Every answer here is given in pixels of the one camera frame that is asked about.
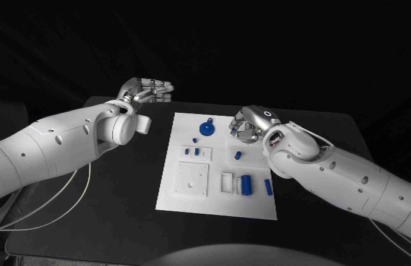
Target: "small blue piece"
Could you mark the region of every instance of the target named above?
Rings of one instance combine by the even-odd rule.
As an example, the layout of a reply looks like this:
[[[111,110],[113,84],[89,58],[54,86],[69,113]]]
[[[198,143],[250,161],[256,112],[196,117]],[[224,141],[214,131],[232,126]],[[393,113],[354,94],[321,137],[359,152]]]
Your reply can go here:
[[[269,180],[265,179],[263,182],[265,182],[265,188],[266,188],[266,195],[268,195],[268,196],[272,196]]]
[[[236,153],[235,153],[235,160],[239,160],[239,157],[240,157],[240,152],[237,151]]]
[[[242,194],[242,196],[250,196],[252,195],[250,176],[249,175],[240,176],[240,194]]]
[[[207,122],[203,122],[198,126],[198,133],[206,137],[213,134],[211,118],[209,118]]]

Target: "hole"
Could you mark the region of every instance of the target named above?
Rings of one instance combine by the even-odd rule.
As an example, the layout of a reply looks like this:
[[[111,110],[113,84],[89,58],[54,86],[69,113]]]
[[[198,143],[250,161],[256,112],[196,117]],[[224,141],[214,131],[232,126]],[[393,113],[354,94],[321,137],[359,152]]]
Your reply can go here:
[[[57,145],[61,145],[61,137],[57,135],[54,138]]]
[[[89,134],[89,129],[87,129],[86,125],[83,125],[83,132],[85,132],[86,135]]]

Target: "table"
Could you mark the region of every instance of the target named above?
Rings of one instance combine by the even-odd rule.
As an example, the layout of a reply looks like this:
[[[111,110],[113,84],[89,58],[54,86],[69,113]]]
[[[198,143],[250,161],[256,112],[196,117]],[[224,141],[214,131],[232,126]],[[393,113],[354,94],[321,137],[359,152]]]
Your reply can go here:
[[[108,100],[92,97],[85,105]],[[408,265],[411,259],[366,218],[335,208],[295,180],[281,179],[272,172],[278,221],[154,210],[174,112],[233,116],[239,109],[177,102],[144,104],[138,113],[152,120],[148,135],[135,134],[125,146],[92,163],[89,189],[79,205],[47,227],[12,233],[7,252],[139,265],[186,248],[250,243],[295,249],[346,265]],[[272,110],[282,122],[292,120],[335,146],[372,159],[348,115]],[[86,178],[83,167],[61,195],[17,228],[37,226],[66,211],[82,193]],[[50,198],[67,179],[69,175],[38,184],[25,212]]]

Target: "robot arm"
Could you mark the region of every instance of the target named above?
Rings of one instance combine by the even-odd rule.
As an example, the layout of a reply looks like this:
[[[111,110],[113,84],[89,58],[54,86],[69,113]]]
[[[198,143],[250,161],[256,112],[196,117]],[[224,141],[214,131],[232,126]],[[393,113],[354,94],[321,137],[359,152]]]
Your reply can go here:
[[[136,115],[141,103],[168,102],[170,82],[132,78],[116,100],[36,121],[0,141],[0,197],[33,182],[83,167],[132,138],[151,120]]]
[[[248,126],[239,131],[242,123]],[[243,107],[229,128],[245,143],[262,137],[262,154],[279,177],[294,178],[331,205],[411,237],[411,183],[347,151],[318,146],[304,129],[281,124],[263,107]]]

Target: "white platform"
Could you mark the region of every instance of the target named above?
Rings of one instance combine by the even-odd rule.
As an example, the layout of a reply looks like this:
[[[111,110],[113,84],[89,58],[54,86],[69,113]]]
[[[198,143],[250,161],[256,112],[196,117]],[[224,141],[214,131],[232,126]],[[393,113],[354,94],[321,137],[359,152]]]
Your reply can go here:
[[[198,133],[198,125],[207,121],[207,118],[211,118],[216,130],[210,136],[204,137]],[[276,220],[273,196],[266,195],[263,184],[265,179],[271,181],[271,172],[261,155],[262,143],[258,141],[253,144],[243,144],[230,136],[227,126],[232,118],[232,116],[190,113],[174,114],[155,210]],[[201,150],[209,153],[204,152],[198,157],[191,155],[184,157],[184,147],[190,147],[190,152],[197,147],[200,154]],[[239,160],[233,159],[236,151],[243,153]],[[229,159],[229,153],[233,153],[233,161]],[[183,179],[181,174],[177,174],[181,162],[194,164],[184,166],[187,174]],[[200,168],[204,170],[204,165],[207,165],[206,196],[203,192],[193,189],[198,186],[193,182],[198,180],[196,170]],[[232,193],[220,192],[220,173],[232,174]],[[236,181],[242,175],[249,175],[252,178],[250,196],[236,194]],[[203,177],[198,182],[197,184],[203,186]],[[181,193],[194,192],[194,195],[175,195],[181,187],[184,187]]]

